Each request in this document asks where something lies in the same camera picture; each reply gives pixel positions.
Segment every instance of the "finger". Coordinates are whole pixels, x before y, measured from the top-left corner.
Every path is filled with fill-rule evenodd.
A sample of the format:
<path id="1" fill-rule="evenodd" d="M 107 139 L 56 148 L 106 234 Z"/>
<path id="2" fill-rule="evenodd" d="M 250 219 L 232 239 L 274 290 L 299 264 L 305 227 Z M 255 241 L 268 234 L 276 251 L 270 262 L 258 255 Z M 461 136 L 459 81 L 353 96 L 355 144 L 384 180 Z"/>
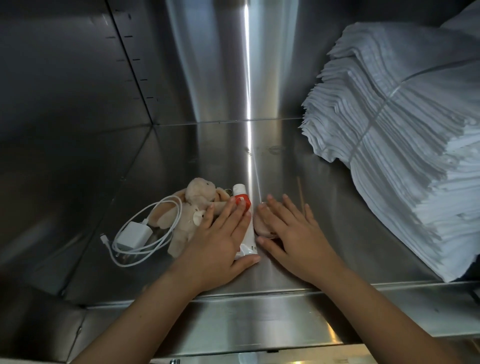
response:
<path id="1" fill-rule="evenodd" d="M 271 194 L 267 196 L 267 205 L 272 212 L 281 218 L 287 225 L 291 225 L 297 221 L 293 214 L 280 202 L 275 200 Z"/>
<path id="2" fill-rule="evenodd" d="M 313 212 L 309 204 L 305 204 L 305 218 L 311 225 L 318 226 L 318 222 L 313 217 Z"/>
<path id="3" fill-rule="evenodd" d="M 233 233 L 239 222 L 242 220 L 243 213 L 245 212 L 246 203 L 245 201 L 241 200 L 237 206 L 237 209 L 232 212 L 232 214 L 228 217 L 225 224 L 222 226 L 222 231 L 227 233 L 229 236 Z"/>
<path id="4" fill-rule="evenodd" d="M 240 248 L 240 244 L 243 241 L 243 238 L 245 237 L 245 234 L 247 232 L 248 226 L 250 225 L 251 219 L 252 219 L 252 214 L 249 211 L 247 211 L 245 215 L 243 215 L 242 219 L 240 220 L 235 230 L 233 231 L 232 239 L 235 244 L 235 249 Z"/>
<path id="5" fill-rule="evenodd" d="M 257 242 L 284 267 L 288 265 L 288 254 L 271 239 L 259 236 Z"/>
<path id="6" fill-rule="evenodd" d="M 200 223 L 200 226 L 198 227 L 199 229 L 208 229 L 210 226 L 212 226 L 212 221 L 213 221 L 213 211 L 214 207 L 213 204 L 211 204 L 208 208 L 207 211 L 205 212 L 204 218 L 202 219 L 202 222 Z"/>
<path id="7" fill-rule="evenodd" d="M 260 256 L 257 254 L 246 255 L 236 260 L 230 267 L 230 280 L 258 262 L 260 262 Z"/>
<path id="8" fill-rule="evenodd" d="M 292 215 L 295 216 L 297 220 L 305 220 L 304 215 L 297 209 L 292 200 L 290 200 L 290 197 L 288 197 L 286 194 L 283 194 L 283 204 L 292 213 Z"/>
<path id="9" fill-rule="evenodd" d="M 281 235 L 287 228 L 286 224 L 276 215 L 271 212 L 265 204 L 260 204 L 257 207 L 257 212 L 263 221 L 271 227 L 277 235 Z"/>
<path id="10" fill-rule="evenodd" d="M 225 221 L 227 221 L 228 217 L 230 216 L 230 214 L 232 213 L 232 210 L 234 208 L 235 208 L 235 198 L 230 197 L 227 204 L 223 208 L 222 213 L 220 214 L 219 217 L 217 217 L 217 219 L 213 223 L 212 227 L 214 229 L 220 229 L 223 226 L 223 224 L 225 223 Z"/>

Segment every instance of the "hand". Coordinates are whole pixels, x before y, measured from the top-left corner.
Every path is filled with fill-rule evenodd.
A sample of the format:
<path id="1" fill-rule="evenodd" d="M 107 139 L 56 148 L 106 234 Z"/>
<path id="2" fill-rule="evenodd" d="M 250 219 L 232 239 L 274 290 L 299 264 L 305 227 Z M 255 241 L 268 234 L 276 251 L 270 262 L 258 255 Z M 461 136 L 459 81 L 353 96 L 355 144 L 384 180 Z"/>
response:
<path id="1" fill-rule="evenodd" d="M 267 238 L 258 237 L 257 242 L 289 272 L 319 286 L 322 278 L 343 267 L 308 205 L 305 205 L 305 216 L 286 194 L 283 195 L 283 204 L 268 195 L 267 205 L 271 211 L 265 204 L 260 204 L 258 214 L 282 239 L 285 251 Z"/>
<path id="2" fill-rule="evenodd" d="M 209 206 L 192 240 L 172 264 L 170 271 L 180 275 L 195 294 L 230 282 L 260 261 L 259 255 L 252 254 L 234 262 L 252 218 L 250 212 L 244 215 L 244 211 L 245 202 L 236 206 L 231 197 L 212 224 L 214 206 Z"/>

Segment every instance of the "left hand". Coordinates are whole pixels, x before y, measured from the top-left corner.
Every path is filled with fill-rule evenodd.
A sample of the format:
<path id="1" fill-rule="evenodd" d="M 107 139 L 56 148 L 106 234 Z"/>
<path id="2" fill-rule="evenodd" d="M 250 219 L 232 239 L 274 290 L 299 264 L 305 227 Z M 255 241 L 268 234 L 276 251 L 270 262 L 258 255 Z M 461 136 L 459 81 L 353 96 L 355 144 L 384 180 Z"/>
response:
<path id="1" fill-rule="evenodd" d="M 212 224 L 212 204 L 192 240 L 170 267 L 170 272 L 182 277 L 195 294 L 230 282 L 260 261 L 260 256 L 256 254 L 234 261 L 252 218 L 250 212 L 244 215 L 244 211 L 245 202 L 236 206 L 232 197 Z"/>

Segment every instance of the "stuffed bunny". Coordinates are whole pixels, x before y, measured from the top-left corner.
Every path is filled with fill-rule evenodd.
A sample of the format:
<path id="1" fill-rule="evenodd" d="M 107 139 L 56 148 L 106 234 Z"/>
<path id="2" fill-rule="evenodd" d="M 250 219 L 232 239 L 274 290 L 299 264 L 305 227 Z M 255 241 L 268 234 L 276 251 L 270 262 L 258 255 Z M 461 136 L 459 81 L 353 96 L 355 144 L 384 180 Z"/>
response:
<path id="1" fill-rule="evenodd" d="M 203 178 L 194 178 L 185 190 L 178 191 L 175 195 L 180 197 L 183 203 L 180 220 L 173 230 L 172 241 L 168 247 L 168 253 L 174 258 L 181 254 L 192 238 L 207 207 L 213 202 L 214 214 L 220 215 L 229 198 L 224 190 L 216 188 L 212 182 Z M 161 229 L 171 227 L 177 216 L 177 209 L 173 208 L 174 206 L 173 203 L 164 203 L 154 208 L 148 217 L 149 225 Z"/>

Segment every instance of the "toothpaste tube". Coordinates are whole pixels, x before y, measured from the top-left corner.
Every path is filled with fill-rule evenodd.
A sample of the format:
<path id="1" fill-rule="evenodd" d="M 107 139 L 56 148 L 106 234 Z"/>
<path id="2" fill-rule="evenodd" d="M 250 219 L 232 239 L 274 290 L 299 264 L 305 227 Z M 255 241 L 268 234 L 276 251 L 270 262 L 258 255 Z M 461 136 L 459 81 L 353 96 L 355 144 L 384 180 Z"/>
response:
<path id="1" fill-rule="evenodd" d="M 235 197 L 235 201 L 237 205 L 240 201 L 245 201 L 247 204 L 245 210 L 250 211 L 252 215 L 252 219 L 250 220 L 250 225 L 248 226 L 247 232 L 245 233 L 245 237 L 240 245 L 240 251 L 237 252 L 235 259 L 238 259 L 242 256 L 248 254 L 257 254 L 257 244 L 255 243 L 255 232 L 253 231 L 253 208 L 252 203 L 250 202 L 250 198 L 247 195 L 247 189 L 245 188 L 244 184 L 236 184 L 233 186 L 233 195 Z"/>

